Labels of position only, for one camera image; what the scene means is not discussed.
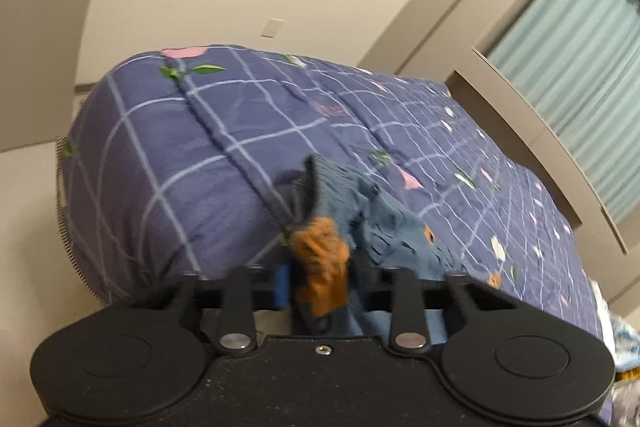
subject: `silver screw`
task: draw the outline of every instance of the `silver screw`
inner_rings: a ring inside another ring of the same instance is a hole
[[[251,338],[244,333],[227,333],[220,339],[220,346],[226,349],[244,349],[251,346]]]
[[[316,347],[316,353],[318,355],[330,355],[333,349],[330,346],[318,346]]]
[[[400,333],[396,337],[396,344],[404,349],[420,349],[427,343],[427,339],[420,333]]]

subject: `wall switch plate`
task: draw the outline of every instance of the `wall switch plate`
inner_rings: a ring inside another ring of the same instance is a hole
[[[268,37],[273,39],[280,31],[280,27],[282,26],[282,22],[280,19],[269,19],[267,23],[264,25],[262,29],[261,37]]]

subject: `teal curtain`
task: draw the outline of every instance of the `teal curtain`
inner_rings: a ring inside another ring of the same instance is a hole
[[[534,0],[488,58],[620,222],[640,201],[640,1]]]

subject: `bed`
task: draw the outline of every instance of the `bed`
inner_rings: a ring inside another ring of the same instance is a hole
[[[599,338],[572,230],[442,84],[213,45],[131,57],[60,140],[74,265],[110,303],[182,273],[277,263],[291,182],[319,153],[372,176],[463,270]]]

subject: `floor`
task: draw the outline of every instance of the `floor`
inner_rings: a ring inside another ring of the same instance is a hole
[[[29,361],[47,335],[100,308],[69,263],[56,222],[55,147],[0,153],[0,425],[44,411]]]

